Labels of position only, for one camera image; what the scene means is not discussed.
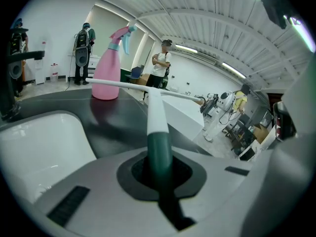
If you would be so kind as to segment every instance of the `ceiling light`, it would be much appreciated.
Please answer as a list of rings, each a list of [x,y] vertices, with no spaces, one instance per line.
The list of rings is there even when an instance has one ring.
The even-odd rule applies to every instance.
[[[244,76],[241,72],[239,72],[238,70],[234,69],[233,67],[229,66],[227,63],[223,62],[222,65],[228,69],[230,69],[231,71],[233,71],[235,74],[237,74],[238,76],[240,76],[241,78],[245,79],[246,76]]]
[[[192,49],[192,48],[188,48],[188,47],[186,47],[186,46],[181,46],[181,45],[177,45],[177,44],[176,44],[176,47],[177,47],[177,48],[184,49],[184,50],[187,50],[187,51],[190,51],[190,52],[193,52],[193,53],[197,53],[197,52],[198,52],[198,51],[196,51],[196,50],[194,50],[194,49]]]
[[[316,45],[315,42],[310,35],[309,31],[304,27],[304,25],[301,23],[301,21],[290,17],[290,23],[295,28],[295,30],[299,33],[299,35],[302,37],[303,41],[309,48],[309,50],[313,53],[316,51]]]

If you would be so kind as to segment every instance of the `cardboard box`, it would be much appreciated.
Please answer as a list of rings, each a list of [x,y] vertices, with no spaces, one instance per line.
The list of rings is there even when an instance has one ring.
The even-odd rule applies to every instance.
[[[148,78],[149,74],[143,74],[139,79],[137,79],[136,84],[146,85]]]
[[[261,144],[264,139],[268,136],[269,131],[262,126],[261,124],[256,124],[254,126],[253,135],[256,137],[256,140]]]

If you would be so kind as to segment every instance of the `sink basin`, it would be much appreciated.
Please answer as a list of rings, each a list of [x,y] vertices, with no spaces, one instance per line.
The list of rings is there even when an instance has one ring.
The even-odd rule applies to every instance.
[[[34,203],[51,186],[96,157],[80,120],[48,113],[0,132],[0,164],[12,192]]]

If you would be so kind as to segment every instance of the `faucet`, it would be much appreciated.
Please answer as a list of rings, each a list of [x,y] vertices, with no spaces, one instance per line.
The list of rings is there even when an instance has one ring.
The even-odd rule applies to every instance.
[[[45,55],[45,51],[21,53],[22,39],[16,36],[27,31],[28,29],[25,28],[14,28],[9,31],[10,40],[7,45],[5,69],[0,77],[0,112],[2,120],[10,120],[20,110],[20,105],[14,98],[11,77],[16,79],[21,75],[21,61],[28,59],[41,60]]]

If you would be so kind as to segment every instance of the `chair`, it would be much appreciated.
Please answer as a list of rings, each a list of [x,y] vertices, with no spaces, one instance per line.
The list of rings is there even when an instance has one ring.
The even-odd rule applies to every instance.
[[[143,66],[141,68],[140,67],[133,68],[132,73],[130,75],[125,75],[126,77],[129,78],[127,82],[130,82],[131,79],[139,79],[143,69],[144,69]]]

